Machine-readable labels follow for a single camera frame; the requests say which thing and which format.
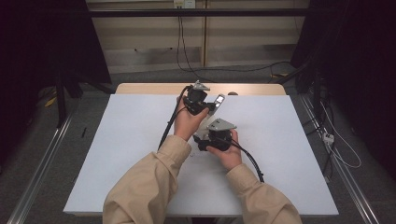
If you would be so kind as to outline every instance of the khaki jacket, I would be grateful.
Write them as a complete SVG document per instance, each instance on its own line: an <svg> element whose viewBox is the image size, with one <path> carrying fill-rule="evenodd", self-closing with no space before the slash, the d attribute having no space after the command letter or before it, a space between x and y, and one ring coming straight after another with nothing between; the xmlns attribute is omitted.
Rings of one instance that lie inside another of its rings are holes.
<svg viewBox="0 0 396 224"><path fill-rule="evenodd" d="M177 192L181 164L190 152L186 141L169 135L157 153L135 164L108 193L103 223L163 223L166 206ZM302 223L290 200L259 182L245 164L234 167L227 178L241 200L245 223Z"/></svg>

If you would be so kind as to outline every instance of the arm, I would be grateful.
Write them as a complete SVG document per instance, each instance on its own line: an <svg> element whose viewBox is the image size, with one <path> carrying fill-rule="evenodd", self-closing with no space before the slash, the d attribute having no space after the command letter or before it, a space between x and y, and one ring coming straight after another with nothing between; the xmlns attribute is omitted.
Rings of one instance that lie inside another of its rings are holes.
<svg viewBox="0 0 396 224"><path fill-rule="evenodd" d="M108 193L103 223L163 223L166 207L177 191L177 175L191 152L187 143L208 110L193 116L180 101L174 135L157 153L135 164Z"/></svg>
<svg viewBox="0 0 396 224"><path fill-rule="evenodd" d="M233 140L238 142L237 132L231 132ZM302 223L291 201L279 190L261 183L242 163L240 149L231 146L224 152L213 147L207 147L207 150L218 156L223 166L229 170L227 178L241 199L245 223Z"/></svg>

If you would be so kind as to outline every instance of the gray carpet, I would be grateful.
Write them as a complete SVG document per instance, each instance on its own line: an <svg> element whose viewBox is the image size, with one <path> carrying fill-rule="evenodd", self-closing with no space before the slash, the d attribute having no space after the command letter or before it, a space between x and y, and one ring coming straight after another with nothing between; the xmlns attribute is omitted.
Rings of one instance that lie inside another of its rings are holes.
<svg viewBox="0 0 396 224"><path fill-rule="evenodd" d="M235 66L231 69L255 69L261 66ZM276 65L273 73L288 73L292 70L286 64ZM240 83L265 83L270 79L270 70L258 70L254 72L232 71L201 71L199 76L210 78L217 82L240 82ZM192 73L179 70L137 73L132 75L122 74L112 76L113 84L107 85L116 88L122 82L194 82L197 77ZM84 95L82 99L67 99L69 105L78 104L78 110L74 115L70 127L64 137L61 147L42 183L40 191L36 195L35 202L25 220L25 223L101 223L100 217L75 217L63 213L64 205L73 188L73 181L78 176L85 156L90 148L96 129L106 109L108 95L97 91L91 86L82 84ZM296 108L301 123L310 120L300 96L293 88L293 82L285 85ZM28 133L24 136L21 144L15 148L14 154L3 167L4 172L0 176L0 223L7 223L17 200L21 197L35 168L40 162L51 137L55 132L57 123L56 105L44 107L43 101L37 104L37 110ZM335 114L337 131L357 149L362 160L362 166L351 169L364 194L373 206L381 223L393 223L396 220L396 183L386 171L371 157L364 143L354 135L343 112L337 108L336 102L332 101ZM313 125L305 125L308 133L313 130ZM307 136L318 164L323 167L326 161L326 152L316 133ZM338 149L346 161L355 163L353 154L337 140ZM335 217L303 217L304 223L364 223L360 212L352 201L347 188L337 171L333 170L332 181L329 183L339 216Z"/></svg>

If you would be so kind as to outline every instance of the aluminum rail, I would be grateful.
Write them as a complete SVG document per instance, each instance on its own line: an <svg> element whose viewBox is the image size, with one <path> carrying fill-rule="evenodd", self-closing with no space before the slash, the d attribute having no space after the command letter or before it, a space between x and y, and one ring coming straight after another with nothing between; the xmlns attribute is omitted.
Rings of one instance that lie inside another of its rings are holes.
<svg viewBox="0 0 396 224"><path fill-rule="evenodd" d="M315 119L315 115L312 111L313 105L308 97L301 95L301 100L305 107L306 112L308 113L309 118L313 120L313 124L315 128L319 127L318 121ZM322 135L322 132L318 129L319 138ZM328 153L331 152L331 147L328 144L325 144L326 150ZM334 149L334 153L337 153L337 156L341 158L340 153L338 152L337 148ZM364 195L361 187L359 187L358 182L353 177L352 173L350 173L348 167L339 161L337 158L334 157L332 154L332 162L337 169L341 179L343 180L346 189L348 190L353 202L355 203L356 207L358 208L359 212L361 213L361 217L363 218L366 224L379 224L379 220L375 215L373 207L370 205L368 199Z"/></svg>
<svg viewBox="0 0 396 224"><path fill-rule="evenodd" d="M72 111L66 118L64 124L60 128L56 129L55 134L53 135L52 140L49 143L43 158L41 159L40 164L35 170L35 174L23 192L7 224L22 224L25 221L30 208L33 205L33 202L35 201L35 196L40 190L41 184L50 168L53 159L55 158L56 152L58 151L58 148L64 139L64 135L66 134L71 119L78 108L78 104L79 102L74 105L74 107L72 107Z"/></svg>

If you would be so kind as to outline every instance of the table surface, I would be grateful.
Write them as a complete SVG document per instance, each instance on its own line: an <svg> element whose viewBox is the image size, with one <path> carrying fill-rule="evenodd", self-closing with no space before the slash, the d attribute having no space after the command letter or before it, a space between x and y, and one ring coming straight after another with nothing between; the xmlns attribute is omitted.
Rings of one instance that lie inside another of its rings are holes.
<svg viewBox="0 0 396 224"><path fill-rule="evenodd" d="M64 209L66 213L101 215L103 199L111 187L131 164L158 146L152 138L162 135L159 124L169 119L175 97L186 85L190 84L120 84L117 94L111 96L107 105ZM209 101L214 95L229 91L240 95L226 96L216 115L236 122L238 132L244 133L240 134L241 145L254 155L267 183L284 192L302 215L338 214L292 102L282 86L218 83L206 86L211 89L207 96ZM138 108L145 108L145 113ZM168 216L240 216L240 202L225 179L226 171L215 157L199 151L193 141L189 143L192 152L177 178L179 189L169 203ZM243 157L253 169L248 158Z"/></svg>
<svg viewBox="0 0 396 224"><path fill-rule="evenodd" d="M190 83L122 83L117 87L116 94L180 94ZM209 95L236 92L238 95L286 95L285 89L279 84L233 84L209 83Z"/></svg>

